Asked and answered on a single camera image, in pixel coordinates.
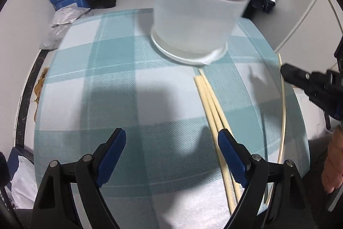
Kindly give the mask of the person right hand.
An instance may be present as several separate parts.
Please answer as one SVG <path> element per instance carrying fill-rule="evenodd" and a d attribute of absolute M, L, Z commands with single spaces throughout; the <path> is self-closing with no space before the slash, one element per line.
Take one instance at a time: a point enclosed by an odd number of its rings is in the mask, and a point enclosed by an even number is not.
<path fill-rule="evenodd" d="M 337 127 L 328 145 L 322 172 L 322 184 L 328 194 L 342 186 L 342 174 L 342 128 Z"/>

